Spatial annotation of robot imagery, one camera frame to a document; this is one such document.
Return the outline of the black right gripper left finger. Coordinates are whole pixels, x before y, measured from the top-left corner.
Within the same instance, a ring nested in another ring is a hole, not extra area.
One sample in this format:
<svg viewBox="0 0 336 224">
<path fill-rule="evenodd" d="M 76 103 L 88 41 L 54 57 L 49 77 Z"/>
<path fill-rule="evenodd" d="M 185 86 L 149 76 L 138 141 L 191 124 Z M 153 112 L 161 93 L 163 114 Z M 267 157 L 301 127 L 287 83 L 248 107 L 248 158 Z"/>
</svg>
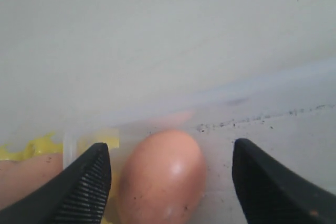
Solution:
<svg viewBox="0 0 336 224">
<path fill-rule="evenodd" d="M 111 183 L 108 146 L 94 143 L 51 181 L 1 210 L 1 223 L 100 223 Z"/>
</svg>

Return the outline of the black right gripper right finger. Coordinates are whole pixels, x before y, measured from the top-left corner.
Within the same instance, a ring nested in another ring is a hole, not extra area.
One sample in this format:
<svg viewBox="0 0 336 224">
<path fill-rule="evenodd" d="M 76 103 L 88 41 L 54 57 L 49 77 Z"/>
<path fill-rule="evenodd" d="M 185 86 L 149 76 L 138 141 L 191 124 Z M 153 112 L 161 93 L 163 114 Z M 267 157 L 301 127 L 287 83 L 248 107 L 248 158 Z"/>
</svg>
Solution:
<svg viewBox="0 0 336 224">
<path fill-rule="evenodd" d="M 292 172 L 249 139 L 234 143 L 232 179 L 248 223 L 335 223 L 335 195 Z"/>
</svg>

